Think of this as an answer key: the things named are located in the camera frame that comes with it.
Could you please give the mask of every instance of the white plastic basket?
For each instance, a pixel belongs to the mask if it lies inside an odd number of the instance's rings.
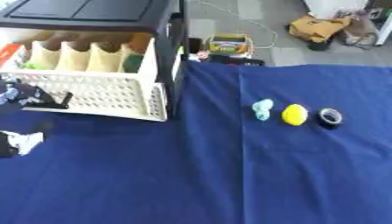
[[[0,71],[0,74],[43,88],[57,102],[61,102],[67,92],[73,94],[69,109],[26,108],[28,110],[162,122],[167,120],[166,99],[163,84],[155,82],[158,63],[154,43],[152,38],[138,73],[16,70]]]

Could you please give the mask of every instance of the wall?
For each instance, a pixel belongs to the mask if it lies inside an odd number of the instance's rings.
[[[317,18],[333,18],[338,11],[362,10],[368,0],[304,0]]]

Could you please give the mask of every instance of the black shelf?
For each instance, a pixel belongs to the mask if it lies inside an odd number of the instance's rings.
[[[173,0],[18,0],[0,11],[0,26],[43,30],[165,30]]]
[[[0,10],[0,27],[38,30],[147,32],[154,36],[157,81],[164,83],[167,110],[175,116],[189,55],[187,0],[18,0]],[[179,12],[173,13],[178,3]],[[169,34],[167,25],[171,25]],[[176,80],[172,69],[184,47]]]

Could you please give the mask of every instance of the small blue toy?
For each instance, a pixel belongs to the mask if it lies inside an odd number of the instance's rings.
[[[265,99],[255,102],[252,109],[255,111],[255,116],[260,121],[267,121],[270,119],[270,110],[274,107],[274,102],[271,99]]]

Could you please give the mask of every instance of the green object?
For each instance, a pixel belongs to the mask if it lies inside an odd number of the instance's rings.
[[[143,55],[130,55],[122,64],[122,68],[127,74],[137,74],[142,65]]]
[[[37,65],[31,62],[24,63],[24,68],[32,69],[32,70],[48,70],[46,67]]]

